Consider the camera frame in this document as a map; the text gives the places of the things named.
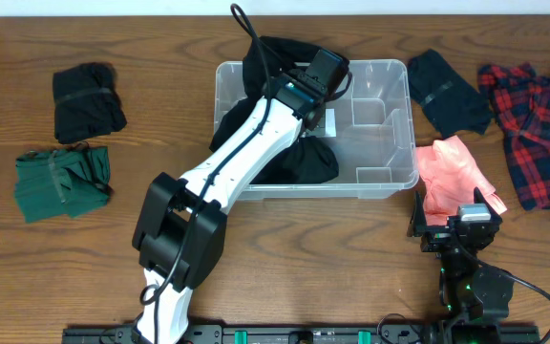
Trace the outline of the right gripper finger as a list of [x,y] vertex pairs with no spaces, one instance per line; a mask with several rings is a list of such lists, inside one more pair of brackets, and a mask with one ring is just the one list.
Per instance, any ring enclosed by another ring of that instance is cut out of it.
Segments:
[[490,213],[497,213],[497,210],[494,208],[493,203],[497,203],[497,200],[494,199],[493,194],[485,196],[479,187],[475,187],[473,191],[474,203],[475,204],[484,204]]
[[423,207],[423,198],[418,191],[414,192],[414,206],[409,222],[410,235],[422,235],[426,231],[427,221]]

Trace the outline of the large black shirt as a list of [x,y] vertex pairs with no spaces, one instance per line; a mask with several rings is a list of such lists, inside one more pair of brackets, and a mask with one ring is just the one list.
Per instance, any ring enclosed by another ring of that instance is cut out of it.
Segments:
[[[223,115],[209,145],[221,148],[248,120],[263,91],[268,76],[287,73],[301,63],[307,66],[322,48],[310,43],[274,36],[260,38],[262,48],[252,44],[243,58],[245,97]],[[335,154],[316,137],[300,137],[274,157],[254,178],[254,184],[326,183],[339,176]]]

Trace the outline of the black cloth with band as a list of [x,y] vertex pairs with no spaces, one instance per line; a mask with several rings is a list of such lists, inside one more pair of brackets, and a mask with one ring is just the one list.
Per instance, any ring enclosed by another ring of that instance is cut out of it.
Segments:
[[53,102],[54,137],[61,144],[109,135],[127,125],[110,63],[82,63],[54,73]]

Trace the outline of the green cloth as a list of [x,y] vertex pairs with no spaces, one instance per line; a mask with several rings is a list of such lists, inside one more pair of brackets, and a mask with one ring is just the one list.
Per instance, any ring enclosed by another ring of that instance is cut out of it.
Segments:
[[15,161],[13,196],[27,223],[75,218],[109,202],[111,169],[104,146],[31,151]]

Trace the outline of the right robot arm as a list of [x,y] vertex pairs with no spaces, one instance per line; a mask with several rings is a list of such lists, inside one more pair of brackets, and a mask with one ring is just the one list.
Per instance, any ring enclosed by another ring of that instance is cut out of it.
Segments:
[[493,243],[501,223],[477,188],[474,201],[459,206],[444,225],[430,225],[422,197],[414,196],[407,235],[420,238],[420,249],[434,253],[441,262],[440,302],[452,314],[444,330],[466,324],[491,326],[508,316],[513,282],[477,257]]

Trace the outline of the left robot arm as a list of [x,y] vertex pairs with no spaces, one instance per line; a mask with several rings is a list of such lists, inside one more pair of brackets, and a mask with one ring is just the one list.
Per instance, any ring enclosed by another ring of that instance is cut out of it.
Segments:
[[306,68],[269,76],[247,120],[208,159],[177,179],[161,173],[151,182],[132,239],[146,278],[133,341],[183,337],[193,290],[222,256],[233,204],[271,160],[315,128],[351,79],[347,59],[319,50]]

